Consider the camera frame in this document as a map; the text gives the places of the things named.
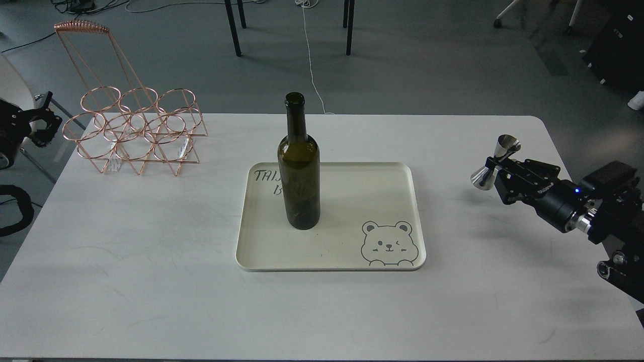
black chair leg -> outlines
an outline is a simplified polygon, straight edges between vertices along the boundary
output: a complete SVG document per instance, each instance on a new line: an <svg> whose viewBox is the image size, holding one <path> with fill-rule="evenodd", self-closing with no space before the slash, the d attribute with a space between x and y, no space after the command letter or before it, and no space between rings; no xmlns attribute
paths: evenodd
<svg viewBox="0 0 644 362"><path fill-rule="evenodd" d="M228 24L231 26L231 35L232 35L232 44L235 46L235 55L238 57L242 56L242 50L240 49L240 40L237 38L237 29L235 27L235 18L232 16L232 4L231 0L224 0L226 4L226 14L228 15Z"/></svg>
<svg viewBox="0 0 644 362"><path fill-rule="evenodd" d="M346 29L346 17L349 13L349 0L345 0L345 11L344 15L342 16L342 27Z"/></svg>
<svg viewBox="0 0 644 362"><path fill-rule="evenodd" d="M355 0L349 1L349 18L348 18L348 31L346 32L346 54L351 55L351 40L354 34L354 8Z"/></svg>
<svg viewBox="0 0 644 362"><path fill-rule="evenodd" d="M243 1L242 0L237 0L237 9L240 11L240 22L241 22L241 27L246 29L246 17L243 14Z"/></svg>

floor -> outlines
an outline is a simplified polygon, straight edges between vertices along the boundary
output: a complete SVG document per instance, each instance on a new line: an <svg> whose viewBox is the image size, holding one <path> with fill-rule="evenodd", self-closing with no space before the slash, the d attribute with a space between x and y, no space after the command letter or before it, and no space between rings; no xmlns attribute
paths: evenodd
<svg viewBox="0 0 644 362"><path fill-rule="evenodd" d="M99 7L107 3L96 0ZM501 29L492 24L509 0L358 1L351 56L343 0L319 0L304 14L292 0L250 2L248 28L238 24L242 57L234 54L223 5L133 13L172 3L132 0L81 19L110 28L146 86L193 90L203 112L283 113L284 94L297 90L307 97L308 113L533 115L543 120L574 181L612 160L644 169L644 112L627 106L634 92L600 84L582 61L618 1L586 0L569 35L563 31L574 0L556 6L525 0ZM73 18L47 1L0 0L0 50L40 39ZM116 74L109 44L84 35L80 45L97 69ZM82 111L86 90L58 37L3 55L33 93L50 90L72 114ZM54 179L73 151L62 137L44 149L25 148ZM0 171L0 184L22 187L38 204L53 187L22 155ZM12 207L0 209L3 223L15 216ZM27 232L0 240L0 280Z"/></svg>

white cable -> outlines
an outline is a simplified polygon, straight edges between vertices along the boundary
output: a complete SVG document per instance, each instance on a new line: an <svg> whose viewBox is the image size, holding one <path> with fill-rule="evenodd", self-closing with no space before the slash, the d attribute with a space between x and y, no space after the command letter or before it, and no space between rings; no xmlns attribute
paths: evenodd
<svg viewBox="0 0 644 362"><path fill-rule="evenodd" d="M310 0L295 0L295 5L302 6L304 9L310 9L313 6L316 6L319 3L319 0L316 0L314 4L311 4Z"/></svg>
<svg viewBox="0 0 644 362"><path fill-rule="evenodd" d="M313 4L309 8L300 5L300 6L302 6L302 18L304 19L304 36L307 38L308 70L311 72L311 84L313 84L313 89L316 91L317 97L320 98L320 103L322 103L322 113L324 113L325 115L334 115L335 113L327 112L326 109L324 108L324 101L322 100L322 97L320 97L320 93L317 91L316 83L313 81L313 63L311 62L311 46L308 43L307 17L304 14L304 9L310 9L313 6L316 6L316 5L317 5L317 2L315 4Z"/></svg>

table surface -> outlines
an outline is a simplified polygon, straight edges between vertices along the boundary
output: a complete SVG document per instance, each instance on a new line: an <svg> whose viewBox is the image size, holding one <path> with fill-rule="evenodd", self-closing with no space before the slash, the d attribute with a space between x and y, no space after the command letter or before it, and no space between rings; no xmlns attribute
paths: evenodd
<svg viewBox="0 0 644 362"><path fill-rule="evenodd" d="M247 272L249 169L283 115L205 115L201 163L101 175L72 156L0 284L1 357L642 359L606 258L469 182L499 135L562 165L534 117L308 115L323 162L402 162L427 250L410 272ZM560 178L568 178L565 170ZM357 240L360 248L362 240Z"/></svg>

electrical cord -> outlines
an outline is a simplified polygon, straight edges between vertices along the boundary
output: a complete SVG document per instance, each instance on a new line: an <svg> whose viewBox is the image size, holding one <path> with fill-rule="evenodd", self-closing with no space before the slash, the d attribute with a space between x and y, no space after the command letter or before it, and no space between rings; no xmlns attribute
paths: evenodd
<svg viewBox="0 0 644 362"><path fill-rule="evenodd" d="M50 2L56 8L56 10L58 10L58 12L61 13L61 14L67 13L67 14L93 15L93 14L97 14L97 13L105 11L105 10L114 9L114 8L116 8L118 6L125 5L125 4L127 4L129 2L129 0L123 0L120 3L118 2L118 0L109 0L109 2L106 5L104 5L103 7L101 7L101 8L91 9L91 10L84 10L84 11L81 11L81 12L72 11L72 9L73 9L72 5L75 3L75 0L58 0L58 1L50 0ZM64 10L61 10L59 8L62 5L65 6Z"/></svg>
<svg viewBox="0 0 644 362"><path fill-rule="evenodd" d="M10 203L11 201L18 201L18 200L14 199L14 198L10 198L9 200L5 200L5 201L0 202L0 205L8 204L8 203ZM36 204L36 203L35 203L35 202L33 202L33 201L32 201L32 205L35 205L35 206L37 206L37 207L40 207L41 209L43 208L43 206L42 206L42 205L40 205L40 204Z"/></svg>
<svg viewBox="0 0 644 362"><path fill-rule="evenodd" d="M324 113L325 115L334 115L335 113L327 112L327 110L325 109L325 107L324 107L324 101L322 100L322 96L320 96L320 93L317 91L316 83L315 83L315 81L313 80L313 62L311 61L311 45L309 45L309 43L308 43L308 33L307 33L307 16L305 15L305 9L310 9L310 8L312 8L313 6L316 6L318 2L319 2L319 1L316 1L316 3L315 3L315 4L313 4L313 5L310 5L310 4L309 4L309 5L308 5L308 7L307 7L307 6L305 6L305 5L303 4L303 3L304 3L304 1L302 1L302 2L301 2L301 4L299 4L299 5L302 7L302 18L304 19L304 36L305 36L305 37L306 37L306 39L307 39L307 49L308 49L308 70L309 70L309 71L310 71L310 73L311 73L311 84L313 85L313 89L316 91L317 97L318 97L318 98L320 98L320 103L322 103L322 113Z"/></svg>
<svg viewBox="0 0 644 362"><path fill-rule="evenodd" d="M242 1L243 4L247 3L256 3L256 4L263 4L265 3L266 0L248 0L248 1ZM140 13L147 13L147 12L153 12L155 10L167 8L168 6L174 6L174 5L189 5L189 4L216 4L216 5L222 5L225 4L223 1L195 1L195 2L184 2L184 3L172 3L172 4L167 4L163 6L159 6L158 8L152 8L152 9L147 9L147 10L130 10L129 6L134 3L134 0L129 0L128 4L125 6L125 10L128 12L134 13L134 14L140 14Z"/></svg>
<svg viewBox="0 0 644 362"><path fill-rule="evenodd" d="M5 227L0 227L0 236L11 235L28 227L33 221L34 214L32 199L29 197L29 194L25 190L15 185L0 185L0 195L12 196L13 199L4 201L0 205L15 200L18 203L18 209L20 210L20 214L22 216L20 221L18 221L17 223Z"/></svg>
<svg viewBox="0 0 644 362"><path fill-rule="evenodd" d="M82 14L78 14L78 15L76 15L76 17L74 18L74 20L78 19L81 15L82 15ZM41 41L43 41L43 40L45 40L45 39L47 39L47 38L49 38L49 37L54 36L55 34L56 34L56 32L53 32L53 33L51 33L50 35L47 35L46 37L41 37L41 38L40 38L40 39L38 39L38 40L34 40L34 41L32 41L32 42L29 42L29 43L26 43L26 44L22 44L22 45L19 45L19 46L14 46L13 48L5 49L5 50L1 51L0 53L6 53L6 52L9 52L10 50L19 49L19 48L22 48L22 47L24 47L24 46L28 46L28 45L31 45L31 44L35 44L35 43L41 42Z"/></svg>
<svg viewBox="0 0 644 362"><path fill-rule="evenodd" d="M320 1L316 0L315 3L310 2L310 0L295 0L295 5L301 6L303 9L310 9L314 6L316 6Z"/></svg>

